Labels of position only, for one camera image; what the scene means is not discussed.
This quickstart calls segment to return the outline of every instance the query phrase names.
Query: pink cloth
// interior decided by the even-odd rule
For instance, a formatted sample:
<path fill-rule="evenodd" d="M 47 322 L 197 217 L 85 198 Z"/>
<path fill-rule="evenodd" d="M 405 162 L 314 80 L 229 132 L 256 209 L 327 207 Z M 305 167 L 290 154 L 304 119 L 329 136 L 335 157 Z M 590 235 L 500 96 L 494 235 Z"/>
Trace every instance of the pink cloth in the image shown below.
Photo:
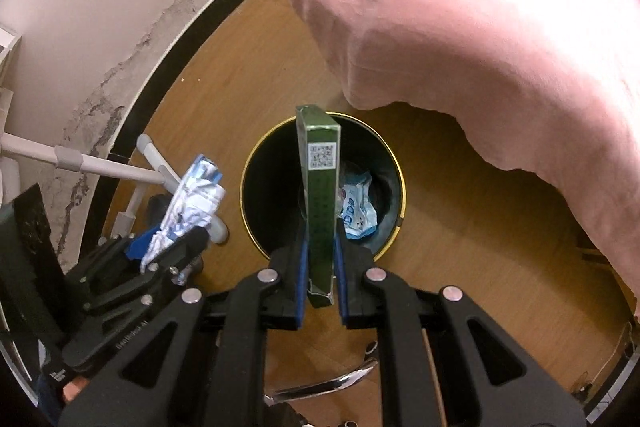
<path fill-rule="evenodd" d="M 640 0 L 290 2 L 354 107 L 453 115 L 557 187 L 640 296 Z"/>

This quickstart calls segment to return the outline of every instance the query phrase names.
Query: wire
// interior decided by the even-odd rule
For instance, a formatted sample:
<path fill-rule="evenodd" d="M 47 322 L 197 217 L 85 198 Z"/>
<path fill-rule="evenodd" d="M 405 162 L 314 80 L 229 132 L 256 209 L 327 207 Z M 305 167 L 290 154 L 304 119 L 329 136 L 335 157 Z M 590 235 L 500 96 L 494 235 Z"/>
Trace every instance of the wire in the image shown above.
<path fill-rule="evenodd" d="M 636 344 L 634 344 L 634 340 L 631 336 L 631 332 L 633 331 L 633 325 L 631 324 L 631 322 L 627 322 L 625 323 L 624 326 L 622 326 L 622 331 L 620 331 L 620 336 L 618 338 L 618 341 L 616 343 L 616 349 L 613 350 L 613 353 L 611 353 L 611 356 L 607 359 L 607 362 L 605 362 L 602 367 L 600 368 L 600 370 L 596 373 L 596 376 L 591 378 L 591 382 L 595 382 L 596 380 L 598 380 L 598 377 L 600 376 L 600 374 L 603 372 L 604 368 L 607 367 L 607 365 L 609 365 L 609 362 L 611 362 L 611 360 L 613 360 L 613 357 L 616 356 L 616 353 L 618 352 L 618 348 L 620 347 L 620 342 L 622 342 L 622 337 L 625 336 L 625 331 L 626 331 L 626 327 L 629 327 L 629 339 L 631 340 L 631 345 L 634 348 L 634 351 L 636 350 Z"/>

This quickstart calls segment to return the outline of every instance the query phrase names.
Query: yellow rim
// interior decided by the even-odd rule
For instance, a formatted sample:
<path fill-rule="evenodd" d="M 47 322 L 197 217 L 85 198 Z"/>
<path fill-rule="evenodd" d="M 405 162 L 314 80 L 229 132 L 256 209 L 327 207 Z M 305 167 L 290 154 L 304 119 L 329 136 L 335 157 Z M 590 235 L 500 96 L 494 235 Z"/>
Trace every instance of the yellow rim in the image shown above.
<path fill-rule="evenodd" d="M 376 138 L 378 138 L 378 140 L 380 140 L 380 143 L 382 143 L 382 145 L 385 146 L 386 151 L 389 153 L 389 155 L 391 156 L 391 158 L 393 159 L 395 165 L 396 165 L 396 171 L 398 172 L 398 177 L 400 178 L 400 212 L 398 213 L 398 221 L 402 222 L 402 220 L 404 219 L 404 210 L 406 207 L 406 186 L 404 184 L 404 175 L 402 174 L 402 169 L 400 168 L 400 164 L 398 163 L 398 159 L 396 158 L 396 155 L 394 154 L 394 152 L 391 150 L 391 147 L 389 147 L 386 142 L 384 141 L 384 139 L 382 138 L 382 136 L 380 136 L 380 134 L 378 134 L 378 132 L 373 129 L 373 127 L 371 127 L 369 124 L 363 122 L 362 120 L 359 120 L 358 118 L 355 118 L 349 114 L 344 114 L 341 112 L 330 112 L 327 111 L 327 114 L 331 115 L 331 116 L 339 116 L 341 118 L 346 118 L 347 120 L 351 120 L 354 121 L 355 123 L 359 123 L 361 126 L 363 126 L 364 128 L 366 128 L 371 134 L 373 134 Z M 258 243 L 258 240 L 255 238 L 254 234 L 251 232 L 251 229 L 249 228 L 249 224 L 246 222 L 246 216 L 244 215 L 244 203 L 242 202 L 242 190 L 244 189 L 244 177 L 246 175 L 246 170 L 249 167 L 249 163 L 251 162 L 251 159 L 254 157 L 255 152 L 258 150 L 258 147 L 260 147 L 260 145 L 262 145 L 262 143 L 268 138 L 270 137 L 273 133 L 275 133 L 280 127 L 282 127 L 283 125 L 286 125 L 287 123 L 290 123 L 292 121 L 294 121 L 296 119 L 295 116 L 292 116 L 291 118 L 287 118 L 287 120 L 280 122 L 279 124 L 277 124 L 276 126 L 272 127 L 266 134 L 264 134 L 262 136 L 262 138 L 260 138 L 258 140 L 258 143 L 255 144 L 254 148 L 251 149 L 251 152 L 249 153 L 248 158 L 246 159 L 246 162 L 244 163 L 244 169 L 242 169 L 242 177 L 240 178 L 240 214 L 242 216 L 242 222 L 244 223 L 244 227 L 247 231 L 247 233 L 249 234 L 249 237 L 251 238 L 251 241 L 253 242 L 253 244 L 255 245 L 255 248 L 257 248 L 260 253 L 265 256 L 267 259 L 269 258 L 269 255 L 262 249 L 262 247 L 260 246 L 260 244 Z M 386 243 L 383 245 L 383 247 L 380 249 L 380 251 L 376 254 L 376 256 L 374 257 L 374 261 L 377 261 L 378 259 L 380 259 L 380 257 L 383 256 L 383 254 L 389 249 L 389 247 L 391 247 L 392 243 L 396 240 L 396 236 L 398 235 L 398 232 L 400 232 L 400 226 L 396 225 L 393 229 L 393 231 L 391 232 L 391 235 L 389 235 L 388 239 L 386 240 Z"/>

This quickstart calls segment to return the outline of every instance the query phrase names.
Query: pink blanket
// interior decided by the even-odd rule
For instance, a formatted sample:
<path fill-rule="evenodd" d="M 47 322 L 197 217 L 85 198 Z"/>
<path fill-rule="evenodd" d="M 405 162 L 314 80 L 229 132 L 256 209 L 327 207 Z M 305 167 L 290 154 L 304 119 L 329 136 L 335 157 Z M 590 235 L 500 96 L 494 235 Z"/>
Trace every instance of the pink blanket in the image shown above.
<path fill-rule="evenodd" d="M 453 115 L 557 187 L 640 296 L 640 0 L 290 2 L 354 107 Z"/>

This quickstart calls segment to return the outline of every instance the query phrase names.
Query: brown floor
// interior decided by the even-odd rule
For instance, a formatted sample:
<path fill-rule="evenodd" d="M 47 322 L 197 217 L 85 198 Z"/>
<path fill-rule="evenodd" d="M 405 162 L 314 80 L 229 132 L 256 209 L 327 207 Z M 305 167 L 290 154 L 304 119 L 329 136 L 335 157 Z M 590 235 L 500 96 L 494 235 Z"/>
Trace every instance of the brown floor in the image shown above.
<path fill-rule="evenodd" d="M 359 117 L 398 157 L 408 205 L 383 267 L 430 291 L 459 285 L 565 388 L 585 371 L 595 375 L 630 312 L 613 277 L 581 261 L 577 225 L 556 190 L 533 174 L 485 163 L 448 116 L 400 103 L 351 108 L 286 0 L 245 1 L 193 57 L 146 129 L 175 171 L 204 153 L 224 174 L 220 216 L 230 238 L 207 251 L 202 285 L 228 289 L 266 265 L 240 216 L 242 166 L 260 136 L 303 103 Z M 132 163 L 145 166 L 139 155 Z M 130 190 L 119 187 L 111 219 Z M 374 336 L 343 330 L 335 309 L 308 309 L 301 332 L 270 332 L 266 387 L 335 375 L 360 362 Z M 351 419 L 375 427 L 378 380 L 296 408 L 318 426 Z"/>

